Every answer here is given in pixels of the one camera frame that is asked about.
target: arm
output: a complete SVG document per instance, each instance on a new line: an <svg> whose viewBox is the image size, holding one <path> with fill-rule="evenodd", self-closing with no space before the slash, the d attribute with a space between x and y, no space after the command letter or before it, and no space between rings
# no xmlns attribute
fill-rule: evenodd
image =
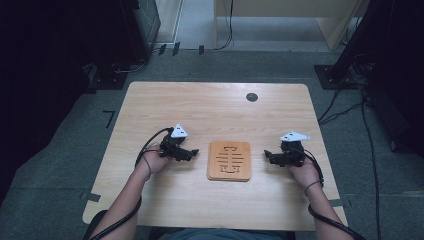
<svg viewBox="0 0 424 240"><path fill-rule="evenodd" d="M147 150L159 150L159 146L152 146ZM149 162L152 174L159 172L169 162L168 158L159 157L156 152L146 152L144 157ZM116 223L134 209L140 199L144 184L149 178L149 166L144 158L140 160L133 173L128 178L128 181L121 193L115 199L112 206L109 208L106 215L103 217L90 237L95 236L105 228ZM106 235L103 239L134 239L136 227L137 214L135 214L122 226Z"/></svg>
<svg viewBox="0 0 424 240"><path fill-rule="evenodd" d="M306 189L311 183L316 182L319 179L318 172L316 171L313 163L308 159L305 159L302 167L290 166L289 169L303 189ZM309 203L315 212L342 223L328 201L320 184L313 184L306 190L305 194L307 195ZM339 230L338 228L335 228L325 222L321 222L318 219L314 219L314 221L317 239L353 239L349 234Z"/></svg>

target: black cable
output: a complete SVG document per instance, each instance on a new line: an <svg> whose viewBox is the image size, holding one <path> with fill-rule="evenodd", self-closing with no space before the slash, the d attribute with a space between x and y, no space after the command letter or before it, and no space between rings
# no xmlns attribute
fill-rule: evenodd
<svg viewBox="0 0 424 240"><path fill-rule="evenodd" d="M143 157L144 153L146 152L157 152L157 150L145 150L146 147L150 144L150 142L155 139L160 133L164 132L164 131L170 131L172 128L164 128L162 130L160 130L159 132L157 132L155 135L153 135L143 146L143 148L141 149L140 153L137 156L136 159L136 163L135 165L137 166L138 162L140 161L141 157ZM122 219L120 219L119 221L117 221L116 223L110 225L109 227L105 228L103 231L99 232L98 234L96 234L94 237L90 238L90 240L98 240L103 238L104 236L106 236L107 234L111 233L112 231L114 231L116 228L122 226L124 223L126 223L129 219L131 219L140 209L141 206L141 197L138 200L137 205L134 207L134 209L125 217L123 217Z"/></svg>
<svg viewBox="0 0 424 240"><path fill-rule="evenodd" d="M355 73L362 78L366 79L369 77L369 73L371 72L374 64L373 63L363 63L358 64L356 62L352 63L352 69L355 71Z"/></svg>
<svg viewBox="0 0 424 240"><path fill-rule="evenodd" d="M349 234L350 236L352 236L352 237L353 237L353 239L355 239L355 240L356 240L356 239L358 239L358 240L365 240L365 238L364 238L364 237L362 237L359 233L357 233L357 232L353 231L351 228L349 228L349 227L347 227L347 226L345 226L345 225L343 225L343 224L341 224L341 223L339 223L339 222L336 222L336 221L334 221L334 220L332 220L332 219L330 219L330 218L327 218L327 217L324 217L324 216L322 216L322 215L318 214L317 212L315 212L315 211L312 209L311 205L309 205L309 207L308 207L308 211L309 211L309 213L310 213L310 214L311 214L314 218L316 218L316 219L318 219L318 220L320 220L320 221L322 221L322 222L328 223L328 224L330 224L331 226L333 226L333 227L335 227L335 228L338 228L338 229L342 230L343 232L345 232L345 233Z"/></svg>
<svg viewBox="0 0 424 240"><path fill-rule="evenodd" d="M348 108L348 109L346 109L342 112L331 114L330 116L328 116L327 118L325 118L321 122L318 122L318 124L319 125L327 124L328 122L335 120L336 118L338 118L341 115L347 114L350 110L357 108L357 107L360 107L361 105L362 105L362 103L357 103L357 104L352 105L350 108Z"/></svg>
<svg viewBox="0 0 424 240"><path fill-rule="evenodd" d="M311 152L309 152L308 150L306 150L306 149L303 149L303 151L309 153L311 156L309 156L308 154L306 154L306 153L304 153L304 152L302 152L302 151L300 151L300 150L298 150L296 148L289 147L289 146L287 146L287 147L290 148L290 150L296 151L296 152L302 154L303 156L307 157L309 160L311 160L312 164L314 164L314 167L315 167L315 169L318 172L318 176L319 176L319 181L320 181L321 187L324 187L324 175L322 174L321 167L319 166L318 161L314 157L314 155Z"/></svg>
<svg viewBox="0 0 424 240"><path fill-rule="evenodd" d="M137 159L135 160L135 165L138 164L138 162L140 161L141 157L143 156L143 154L145 153L145 149L146 147L150 144L150 142L155 139L159 134L161 134L164 131L170 131L171 128L164 128L162 130L160 130L159 132L157 132L155 135L153 135L143 146L143 148L141 148L140 152L138 153Z"/></svg>
<svg viewBox="0 0 424 240"><path fill-rule="evenodd" d="M138 70L140 70L142 67L144 67L144 65L146 64L146 60L143 60L143 64L141 64L139 67L137 67L137 68L135 68L135 69L130 69L130 70L118 70L118 71L114 71L115 73L133 73L133 72L136 72L136 71L138 71Z"/></svg>
<svg viewBox="0 0 424 240"><path fill-rule="evenodd" d="M230 45L230 43L233 41L233 26L232 26L233 7L234 7L234 0L231 0L230 24L228 25L228 22L227 22L227 26L228 26L228 28L230 30L230 33L228 35L228 39L227 39L227 41L225 42L225 44L222 47L220 47L220 48L214 48L214 50L222 50L222 49L228 47Z"/></svg>
<svg viewBox="0 0 424 240"><path fill-rule="evenodd" d="M351 72L353 70L353 74L351 72L351 74L353 76L359 76L361 79L366 79L367 78L367 73L362 72L363 67L360 64L357 63L352 63L351 65L351 69L349 69L349 71Z"/></svg>
<svg viewBox="0 0 424 240"><path fill-rule="evenodd" d="M341 90L340 86L342 86L342 84L343 84L343 81L339 82L339 85L338 85L336 91L334 92L333 99L331 99L330 105L327 107L327 109L324 111L324 113L321 115L321 117L318 118L318 122L321 122L321 120L325 117L325 115L327 115L327 113L333 107L334 101L336 101L337 95L339 94L339 91Z"/></svg>
<svg viewBox="0 0 424 240"><path fill-rule="evenodd" d="M141 206L141 197L138 200L137 205L135 206L135 208L127 216L123 217L121 220L119 220L116 223L110 225L109 227L105 228L103 231L99 232L94 237L90 238L90 240L102 239L107 234L111 233L112 231L114 231L118 227L122 226L122 224L124 224L128 220L130 220L138 212L138 209L140 209L140 206Z"/></svg>
<svg viewBox="0 0 424 240"><path fill-rule="evenodd" d="M349 67L349 74L352 76L351 78L349 78L349 81L353 82L354 84L360 87L363 87L365 85L366 77L358 73L354 69L354 64Z"/></svg>
<svg viewBox="0 0 424 240"><path fill-rule="evenodd" d="M377 239L381 239L381 231L380 231L380 189L378 184L378 176L377 176L377 163L375 160L375 150L374 150L374 142L372 140L371 131L368 126L367 119L365 117L365 110L364 106L366 104L365 97L362 101L362 119L364 120L365 129L367 130L368 139L370 141L370 147L371 147L371 158L372 158L372 166L373 166L373 173L374 173L374 184L375 184L375 217L377 222Z"/></svg>

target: wooden board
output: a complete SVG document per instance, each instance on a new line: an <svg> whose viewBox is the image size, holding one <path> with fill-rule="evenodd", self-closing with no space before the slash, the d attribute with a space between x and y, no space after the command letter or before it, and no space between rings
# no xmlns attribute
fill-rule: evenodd
<svg viewBox="0 0 424 240"><path fill-rule="evenodd" d="M208 178L249 181L252 172L248 142L214 141L209 148Z"/></svg>

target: gray floor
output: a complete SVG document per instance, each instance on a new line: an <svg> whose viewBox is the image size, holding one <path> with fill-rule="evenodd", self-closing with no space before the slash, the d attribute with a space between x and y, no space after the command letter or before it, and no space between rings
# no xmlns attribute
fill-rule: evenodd
<svg viewBox="0 0 424 240"><path fill-rule="evenodd" d="M190 27L181 20L177 39L182 38L184 28ZM206 45L205 39L193 35L191 41ZM85 196L94 183L117 116L107 128L110 114L103 111L118 113L133 81L304 83L317 117L329 105L333 91L322 90L313 66L334 64L339 52L315 51L315 47L302 51L234 48L203 55L190 50L180 50L176 56L172 51L160 56L155 53L146 66L128 75L123 90L82 95L49 146L18 170L1 207L0 239L82 238L87 227L82 222ZM331 113L360 101L359 90L344 90ZM382 239L424 239L424 159L413 153L391 152L374 109L366 107L365 117L376 153ZM374 175L361 110L321 126L321 131L349 225L367 239L376 239ZM138 230L138 239L145 239L148 228ZM315 235L299 232L297 238L315 239Z"/></svg>

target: forearm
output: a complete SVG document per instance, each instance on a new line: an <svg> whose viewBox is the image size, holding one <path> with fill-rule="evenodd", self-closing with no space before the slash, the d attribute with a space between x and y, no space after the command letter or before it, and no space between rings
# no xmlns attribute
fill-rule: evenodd
<svg viewBox="0 0 424 240"><path fill-rule="evenodd" d="M319 184L311 186L307 190L307 196L309 203L311 204L311 208L316 213L342 223ZM353 239L349 234L329 225L328 223L322 222L318 219L314 219L314 221L317 239Z"/></svg>
<svg viewBox="0 0 424 240"><path fill-rule="evenodd" d="M121 193L113 202L91 237L121 220L134 210L143 191L144 183L149 176L148 169L146 168L147 166L141 166L138 171L134 171L131 174ZM133 239L136 227L137 214L122 226L107 234L103 239Z"/></svg>

